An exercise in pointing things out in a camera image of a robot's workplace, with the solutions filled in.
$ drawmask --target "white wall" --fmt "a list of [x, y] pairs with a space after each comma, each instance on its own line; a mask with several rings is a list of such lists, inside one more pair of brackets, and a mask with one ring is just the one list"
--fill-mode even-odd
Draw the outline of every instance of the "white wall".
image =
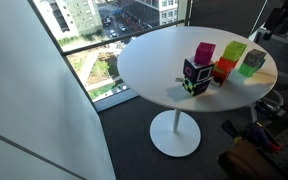
[[0, 0], [0, 135], [87, 179], [115, 179], [98, 115], [26, 0]]

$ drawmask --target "table pedestal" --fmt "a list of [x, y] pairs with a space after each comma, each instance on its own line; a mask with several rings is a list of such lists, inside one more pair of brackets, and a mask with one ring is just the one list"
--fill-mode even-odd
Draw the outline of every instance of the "table pedestal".
[[173, 157], [191, 154], [201, 140], [195, 120], [178, 109], [157, 115], [152, 121], [150, 135], [160, 151]]

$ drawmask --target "dark gray carpet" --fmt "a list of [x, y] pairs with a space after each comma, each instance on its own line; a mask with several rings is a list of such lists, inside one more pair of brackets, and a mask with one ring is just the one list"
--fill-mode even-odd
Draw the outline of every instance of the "dark gray carpet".
[[[282, 95], [288, 102], [288, 92]], [[181, 158], [163, 154], [150, 139], [150, 124], [164, 110], [168, 109], [136, 97], [99, 113], [116, 178], [227, 179], [217, 157], [233, 145], [233, 140], [221, 129], [221, 124], [230, 119], [238, 129], [243, 129], [251, 122], [249, 108], [218, 113], [187, 112], [198, 123], [202, 138], [196, 151]]]

